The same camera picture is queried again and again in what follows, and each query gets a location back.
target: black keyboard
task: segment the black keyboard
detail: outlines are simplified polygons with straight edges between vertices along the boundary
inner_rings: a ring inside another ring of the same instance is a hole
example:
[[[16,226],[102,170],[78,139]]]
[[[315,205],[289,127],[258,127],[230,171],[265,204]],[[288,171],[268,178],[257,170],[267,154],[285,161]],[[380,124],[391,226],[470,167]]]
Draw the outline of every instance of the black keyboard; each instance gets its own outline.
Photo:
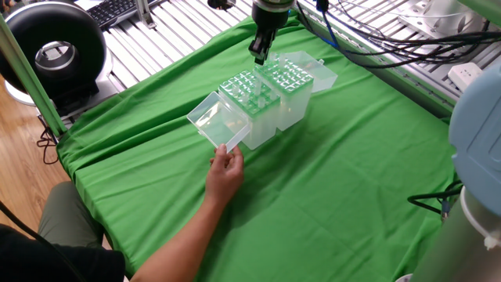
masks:
[[[155,0],[148,0],[148,4],[151,5],[153,1]],[[137,8],[134,0],[104,0],[87,10],[101,29],[118,24],[134,16],[135,12]]]

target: human hand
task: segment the human hand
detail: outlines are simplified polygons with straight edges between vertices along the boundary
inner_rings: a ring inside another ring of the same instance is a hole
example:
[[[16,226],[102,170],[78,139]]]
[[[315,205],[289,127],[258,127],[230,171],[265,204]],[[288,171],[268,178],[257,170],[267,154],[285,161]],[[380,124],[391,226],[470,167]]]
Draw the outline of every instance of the human hand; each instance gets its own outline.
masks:
[[[225,144],[214,151],[205,179],[205,200],[224,208],[243,183],[243,155],[238,146],[227,154]]]

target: white power strip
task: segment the white power strip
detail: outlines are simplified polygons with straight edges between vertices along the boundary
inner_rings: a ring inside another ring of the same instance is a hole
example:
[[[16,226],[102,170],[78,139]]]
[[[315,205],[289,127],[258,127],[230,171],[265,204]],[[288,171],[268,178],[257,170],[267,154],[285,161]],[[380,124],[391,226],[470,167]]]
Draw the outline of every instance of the white power strip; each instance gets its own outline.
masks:
[[[464,92],[468,85],[471,84],[475,79],[477,79],[482,70],[474,63],[464,63],[452,67],[452,69],[447,74],[452,82]]]

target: cable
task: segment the cable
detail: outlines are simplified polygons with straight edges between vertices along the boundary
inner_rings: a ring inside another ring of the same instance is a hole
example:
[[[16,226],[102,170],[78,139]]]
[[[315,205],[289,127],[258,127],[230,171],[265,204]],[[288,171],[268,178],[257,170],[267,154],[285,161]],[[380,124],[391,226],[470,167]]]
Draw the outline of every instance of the cable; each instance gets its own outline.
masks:
[[[423,19],[426,19],[426,18],[431,18],[431,19],[445,18],[445,17],[450,17],[450,16],[460,16],[460,15],[464,15],[467,13],[474,13],[473,11],[471,11],[471,12],[464,12],[464,13],[453,13],[453,14],[443,15],[443,16],[413,16],[413,15],[406,15],[406,14],[402,14],[402,13],[386,12],[386,11],[374,9],[374,8],[367,8],[367,7],[364,7],[360,4],[355,4],[355,3],[347,1],[347,0],[339,0],[339,1],[346,2],[348,4],[355,5],[361,9],[369,10],[369,11],[376,12],[376,13],[384,13],[384,14],[396,15],[396,16],[416,17],[416,18],[423,18]]]
[[[56,143],[54,142],[54,140],[50,136],[50,133],[52,133],[52,131],[45,124],[45,122],[43,121],[41,116],[38,116],[38,120],[40,120],[40,122],[43,124],[43,126],[45,127],[45,130],[41,133],[40,139],[37,141],[37,147],[44,148],[44,156],[43,156],[44,164],[54,165],[56,162],[59,161],[59,157],[57,157],[57,159],[55,161],[52,161],[52,162],[48,162],[45,160],[47,158],[47,149],[51,146],[56,146]]]
[[[336,36],[334,36],[334,33],[332,32],[332,28],[330,27],[330,23],[329,21],[327,20],[327,16],[326,16],[326,13],[323,12],[323,19],[326,21],[326,25],[327,25],[327,29],[329,30],[329,33],[330,33],[330,37],[332,38],[332,41],[333,41],[333,47],[335,49],[339,49],[339,43],[337,42],[337,39],[336,39]]]
[[[427,39],[427,40],[395,40],[393,38],[381,38],[374,36],[373,34],[368,34],[364,31],[361,31],[355,27],[352,27],[342,21],[340,21],[338,18],[336,18],[334,15],[332,15],[329,12],[326,12],[327,14],[330,14],[334,19],[338,20],[341,22],[343,25],[346,27],[352,29],[353,31],[361,34],[361,36],[365,38],[372,38],[372,39],[377,39],[381,40],[381,45],[380,47],[384,50],[383,52],[378,52],[378,53],[360,53],[360,52],[351,52],[348,50],[343,50],[340,48],[339,44],[336,44],[337,42],[333,42],[336,40],[335,36],[333,36],[333,31],[330,26],[329,21],[327,20],[326,16],[324,16],[324,20],[326,20],[326,26],[327,29],[330,32],[331,37],[333,38],[333,41],[329,41],[319,34],[317,34],[311,24],[308,21],[307,16],[305,15],[304,10],[301,8],[301,5],[297,5],[299,8],[299,11],[301,15],[305,18],[305,24],[308,26],[308,28],[317,36],[319,36],[324,42],[332,45],[335,49],[339,50],[342,52],[351,62],[359,65],[360,67],[366,67],[366,68],[374,68],[374,69],[385,69],[385,68],[392,68],[392,67],[400,67],[403,65],[406,65],[408,63],[416,63],[416,62],[422,62],[422,63],[455,63],[460,61],[461,58],[464,58],[465,56],[468,56],[471,54],[480,44],[484,43],[491,43],[491,42],[496,42],[501,40],[501,33],[488,33],[485,32],[488,29],[489,22],[485,23],[484,29],[481,32],[476,32],[476,33],[469,33],[469,34],[458,34],[454,36],[449,36],[446,38],[439,38],[439,39]],[[392,43],[395,43],[397,45],[404,45],[404,46],[388,46],[384,45],[385,41],[389,41]],[[428,54],[421,54],[421,53],[416,53],[413,51],[407,51],[409,48],[419,48],[424,45],[449,45],[448,47],[438,47],[432,52]],[[464,47],[466,45],[471,45],[471,47],[464,53],[456,55],[456,54],[451,54],[447,56],[440,56],[443,55],[447,52],[450,52],[454,49],[458,49],[461,47]],[[361,64],[355,62],[349,55],[361,55],[361,56],[372,56],[372,55],[383,55],[383,54],[393,54],[396,56],[400,57],[406,57],[408,60],[403,60],[402,62],[399,63],[385,63],[385,64],[377,64],[377,65],[366,65],[366,64]]]
[[[59,161],[59,157],[57,157],[57,159],[56,159],[55,161],[52,161],[52,162],[48,162],[48,161],[46,161],[46,160],[45,160],[45,159],[46,159],[46,157],[47,157],[47,156],[46,156],[46,154],[47,154],[47,149],[48,149],[49,147],[51,147],[51,146],[56,146],[56,144],[51,144],[52,139],[51,139],[51,138],[50,138],[50,136],[49,136],[49,130],[50,130],[50,129],[46,128],[46,129],[44,130],[44,132],[42,132],[42,133],[41,133],[40,140],[38,140],[38,141],[37,141],[37,147],[38,147],[38,148],[44,148],[44,157],[43,157],[43,158],[44,158],[44,159],[43,159],[44,164],[46,164],[46,165],[54,165],[56,162],[58,162],[58,161]]]
[[[75,275],[78,281],[80,282],[85,282],[85,278],[81,275],[80,271],[75,267],[73,263],[54,245],[50,244],[44,237],[38,235],[36,232],[34,232],[30,227],[26,226],[22,221],[20,221],[1,201],[0,201],[0,211],[2,211],[7,217],[12,220],[19,228],[22,229],[22,231],[28,233],[30,236],[32,236],[34,239],[39,241],[42,245],[46,246],[48,249],[54,251],[61,261],[64,262],[64,264],[71,270],[71,272]]]
[[[445,188],[445,192],[439,192],[439,193],[428,193],[428,194],[421,194],[421,195],[414,195],[411,197],[407,198],[407,201],[411,204],[414,204],[418,207],[425,208],[428,211],[438,213],[439,215],[442,215],[441,210],[438,208],[431,207],[428,204],[424,204],[418,200],[426,200],[426,199],[434,199],[436,198],[440,204],[442,204],[442,207],[444,206],[443,204],[449,205],[449,201],[447,201],[447,198],[451,196],[458,195],[461,193],[461,187],[458,188],[458,186],[462,186],[463,184],[461,183],[460,180],[456,180],[453,183],[449,184],[447,188]]]
[[[435,38],[435,39],[417,39],[417,40],[405,40],[404,39],[404,40],[401,40],[401,39],[394,39],[394,38],[381,38],[381,37],[377,37],[377,36],[374,36],[372,34],[366,33],[365,31],[361,31],[356,27],[352,27],[351,25],[345,23],[344,21],[339,20],[331,12],[327,11],[326,13],[329,16],[332,16],[339,23],[343,24],[347,28],[351,29],[352,31],[354,31],[360,35],[366,36],[367,38],[373,38],[373,39],[380,40],[380,41],[388,41],[388,42],[393,42],[393,43],[398,43],[398,44],[437,45],[437,44],[448,44],[448,43],[454,43],[454,42],[463,42],[464,40],[479,41],[479,40],[484,40],[484,39],[496,39],[496,38],[499,40],[499,38],[501,38],[500,31],[469,32],[469,33],[450,35],[450,36],[446,36],[444,38]]]

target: clear plastic box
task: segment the clear plastic box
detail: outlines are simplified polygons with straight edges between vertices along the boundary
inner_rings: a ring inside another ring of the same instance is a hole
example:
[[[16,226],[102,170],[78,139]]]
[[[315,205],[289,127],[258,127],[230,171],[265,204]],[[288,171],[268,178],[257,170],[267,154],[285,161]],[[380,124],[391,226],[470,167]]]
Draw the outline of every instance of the clear plastic box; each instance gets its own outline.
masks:
[[[228,152],[249,133],[248,118],[230,106],[217,92],[212,92],[187,118],[214,146],[226,144]]]
[[[300,121],[312,92],[330,88],[337,75],[306,52],[271,54],[264,66],[223,82],[188,114],[199,133],[228,152],[240,141],[253,150]]]

